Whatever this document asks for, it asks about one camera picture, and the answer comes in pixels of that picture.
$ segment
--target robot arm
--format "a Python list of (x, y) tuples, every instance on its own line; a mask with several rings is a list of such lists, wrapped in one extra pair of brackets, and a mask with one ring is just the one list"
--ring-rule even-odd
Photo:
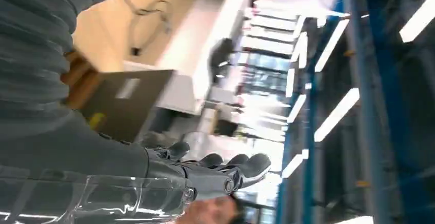
[[(98, 218), (101, 212), (116, 214), (116, 211), (107, 211), (110, 206), (118, 206), (115, 209), (120, 213), (132, 216), (142, 213), (132, 204), (127, 204), (132, 200), (123, 191), (116, 195), (113, 189), (105, 190), (110, 184), (102, 188), (89, 187), (92, 184), (87, 181), (96, 175), (102, 176), (99, 178), (111, 175), (126, 179), (188, 181), (194, 191), (192, 199), (204, 199), (251, 185), (270, 168), (270, 161), (264, 155), (243, 163), (213, 167), (206, 167), (200, 162), (181, 163), (161, 158), (136, 144), (126, 146), (100, 137), (82, 117), (63, 107), (61, 100), (68, 95), (68, 87), (60, 80), (60, 75), (68, 71), (63, 53), (72, 48), (71, 33), (75, 30), (76, 17), (81, 11), (102, 1), (0, 0), (0, 178), (6, 179), (0, 180), (0, 222), (3, 221), (2, 213), (6, 213), (11, 223), (15, 220), (27, 223), (20, 219), (27, 216), (54, 216), (56, 220), (68, 218), (71, 213), (64, 212), (65, 208), (77, 210), (79, 216), (91, 215), (92, 220), (93, 215)], [(17, 187), (11, 183), (11, 179), (18, 176), (10, 174), (7, 170), (10, 168), (25, 169), (29, 173), (19, 175), (18, 181), (22, 183), (22, 179), (23, 185)], [(82, 210), (77, 203), (84, 201), (85, 195), (73, 195), (72, 199), (71, 196), (66, 197), (61, 194), (62, 189), (71, 188), (64, 188), (63, 184), (59, 188), (41, 187), (41, 193), (28, 194), (32, 192), (29, 187), (36, 187), (34, 179), (47, 169), (84, 175), (84, 181), (73, 188), (78, 192), (86, 190), (85, 194), (100, 189), (98, 194), (90, 195), (96, 199), (88, 201), (98, 204)], [(24, 180), (26, 178), (32, 179), (30, 184)], [(50, 176), (49, 180), (40, 182), (50, 183), (53, 180)], [(147, 185), (142, 183), (130, 189), (141, 191), (142, 188), (146, 190)], [(23, 196), (27, 199), (21, 199), (21, 189), (26, 192)], [(158, 197), (170, 195), (164, 191), (159, 194)], [(138, 199), (145, 206), (152, 205), (156, 200), (154, 195), (137, 193), (137, 196), (144, 197)], [(181, 200), (176, 197), (171, 199), (176, 206)], [(159, 212), (149, 214), (161, 215)]]

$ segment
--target yellow sticker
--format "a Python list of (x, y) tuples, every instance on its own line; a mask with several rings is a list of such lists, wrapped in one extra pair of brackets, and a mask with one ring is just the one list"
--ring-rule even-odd
[(358, 180), (357, 181), (357, 187), (364, 188), (364, 187), (369, 187), (369, 186), (370, 186), (370, 183), (368, 181), (365, 181), (365, 180)]
[(96, 113), (89, 120), (89, 125), (91, 126), (92, 129), (95, 130), (105, 117), (106, 115), (103, 113)]

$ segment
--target dark hair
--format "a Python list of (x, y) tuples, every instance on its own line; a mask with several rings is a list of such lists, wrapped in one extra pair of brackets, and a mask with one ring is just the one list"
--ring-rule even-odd
[(245, 224), (245, 207), (243, 206), (243, 203), (234, 194), (231, 194), (230, 197), (235, 203), (237, 216), (235, 216), (229, 224)]

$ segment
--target robotic hand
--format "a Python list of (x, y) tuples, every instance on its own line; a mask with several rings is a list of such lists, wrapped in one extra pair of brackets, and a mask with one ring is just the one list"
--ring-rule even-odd
[(162, 223), (270, 168), (261, 154), (223, 165), (217, 155), (181, 162), (170, 151), (111, 144), (61, 106), (62, 52), (77, 15), (102, 1), (2, 0), (1, 223)]
[(200, 161), (180, 161), (190, 149), (180, 141), (168, 149), (148, 150), (152, 177), (184, 177), (195, 190), (195, 199), (216, 198), (259, 182), (270, 170), (271, 162), (264, 154), (249, 158), (240, 154), (226, 165), (217, 154), (210, 154)]
[(180, 161), (188, 149), (185, 142), (168, 149), (145, 149), (149, 158), (145, 178), (59, 170), (35, 174), (0, 166), (0, 189), (8, 192), (0, 200), (0, 220), (164, 223), (182, 215), (194, 200), (225, 196), (260, 181), (270, 168), (263, 154), (238, 155), (226, 165), (217, 154)]

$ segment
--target blue steel beam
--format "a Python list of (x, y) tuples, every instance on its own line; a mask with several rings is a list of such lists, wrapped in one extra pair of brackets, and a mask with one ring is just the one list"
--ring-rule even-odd
[(347, 28), (349, 50), (355, 54), (351, 57), (352, 76), (360, 90), (359, 130), (360, 150), (365, 180), (370, 182), (366, 206), (373, 215), (374, 224), (391, 223), (389, 203), (385, 192), (385, 171), (382, 167), (382, 148), (378, 142), (379, 131), (375, 122), (374, 96), (371, 87), (371, 74), (365, 61), (365, 54), (360, 30), (360, 15), (355, 0), (344, 0), (346, 11), (351, 15)]
[[(298, 99), (299, 94), (295, 93), (293, 97), (290, 99), (289, 105), (291, 107), (294, 106), (296, 103), (296, 100)], [(291, 161), (291, 155), (292, 155), (292, 146), (291, 146), (291, 129), (290, 127), (287, 128), (286, 134), (285, 134), (285, 140), (284, 140), (284, 151), (283, 151), (283, 168), (285, 168)], [(278, 192), (278, 203), (276, 205), (276, 213), (275, 213), (275, 223), (276, 224), (282, 224), (285, 222), (284, 220), (284, 214), (286, 213), (285, 208), (288, 208), (285, 206), (285, 203), (287, 202), (287, 198), (289, 197), (289, 192), (287, 192), (287, 185), (289, 184), (288, 179), (283, 179), (283, 182), (279, 186), (279, 192)]]
[(435, 214), (433, 209), (429, 208), (430, 201), (424, 183), (421, 179), (411, 180), (415, 179), (418, 173), (418, 165), (410, 155), (412, 144), (409, 111), (403, 101), (393, 50), (384, 33), (386, 22), (382, 10), (385, 3), (382, 0), (367, 0), (367, 5), (386, 103), (391, 145), (399, 169), (399, 181), (400, 183), (412, 182), (399, 184), (403, 199), (404, 219), (407, 224), (435, 223)]
[(308, 82), (312, 83), (311, 90), (307, 90), (307, 101), (305, 106), (307, 107), (305, 118), (305, 141), (303, 149), (309, 150), (309, 157), (304, 163), (303, 172), (303, 192), (302, 192), (302, 224), (313, 223), (313, 203), (314, 203), (314, 152), (316, 150), (314, 146), (314, 127), (315, 127), (315, 92), (316, 81), (314, 76), (314, 70), (308, 69)]

